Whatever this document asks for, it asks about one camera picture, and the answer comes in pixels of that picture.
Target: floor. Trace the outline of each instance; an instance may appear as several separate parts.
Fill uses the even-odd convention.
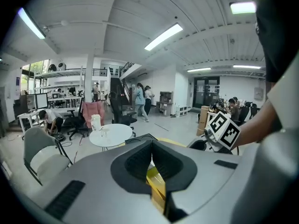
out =
[[[149,123],[144,122],[143,117],[138,117],[137,122],[131,125],[134,127],[134,132],[136,132],[137,136],[150,133],[156,138],[168,138],[185,146],[196,138],[195,134],[198,126],[197,113],[188,112],[185,116],[171,118],[161,114],[154,114],[153,111],[154,110],[149,114]],[[110,124],[111,118],[112,114],[110,109],[107,108],[105,124]],[[11,185],[30,197],[34,195],[41,186],[23,164],[24,147],[21,136],[22,133],[11,132],[7,133],[7,137],[0,139],[0,158],[2,161],[5,161],[11,171]],[[80,134],[74,135],[71,142],[66,140],[62,142],[62,144],[72,162],[102,151],[101,147],[93,145],[88,137],[82,138]],[[240,155],[242,155],[245,147],[246,146],[242,146],[240,148]],[[47,147],[33,158],[31,166],[36,170],[44,160],[57,153],[58,150],[54,147]]]

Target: ceiling light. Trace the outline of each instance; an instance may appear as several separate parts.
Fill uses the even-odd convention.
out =
[[[194,70],[187,70],[188,72],[195,72],[195,71],[202,71],[202,70],[210,70],[211,67],[207,67],[207,68],[200,68],[200,69],[194,69]]]
[[[148,44],[144,49],[152,50],[154,47],[159,45],[161,42],[164,42],[167,38],[175,35],[176,33],[183,30],[180,25],[175,24],[167,31],[163,32],[160,36],[158,36],[155,40],[153,40],[150,44]]]
[[[31,31],[33,31],[35,33],[35,35],[38,36],[39,39],[45,39],[45,36],[41,33],[39,28],[37,28],[37,26],[29,18],[29,16],[27,15],[27,13],[25,12],[25,10],[23,8],[21,8],[18,11],[18,15],[21,17],[21,19],[24,21],[24,23],[26,23],[26,25],[31,29]]]
[[[234,68],[260,69],[261,66],[253,66],[253,65],[234,65]]]
[[[254,2],[235,2],[230,4],[233,14],[255,13],[256,4]]]

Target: person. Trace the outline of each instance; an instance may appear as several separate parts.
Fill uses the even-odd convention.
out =
[[[144,121],[149,122],[148,116],[144,110],[144,105],[145,105],[145,91],[144,87],[141,83],[137,84],[137,88],[135,90],[135,112],[138,114],[138,111],[140,110],[144,116]]]
[[[299,49],[298,29],[287,12],[290,7],[296,7],[297,0],[253,1],[256,4],[256,33],[266,62],[266,81],[270,82],[273,88]],[[281,124],[273,105],[267,100],[261,110],[240,128],[234,148],[263,139],[280,130]]]
[[[44,130],[45,132],[49,132],[49,134],[53,134],[53,131],[55,131],[55,129],[57,129],[57,132],[60,133],[61,132],[61,126],[64,122],[64,120],[62,119],[61,115],[56,113],[53,110],[41,110],[38,113],[38,117],[41,120],[45,121],[44,124]]]
[[[147,85],[144,89],[145,91],[145,105],[144,105],[144,110],[147,115],[150,113],[150,108],[151,108],[151,98],[154,97],[155,95],[151,92],[151,88]]]
[[[226,108],[227,113],[231,115],[232,120],[239,120],[239,109],[235,104],[234,99],[229,99],[229,108]]]
[[[97,82],[93,88],[93,100],[94,102],[98,101],[98,94],[99,94],[99,83]]]
[[[234,101],[235,101],[235,105],[240,108],[240,102],[238,101],[238,98],[235,96],[233,97]]]

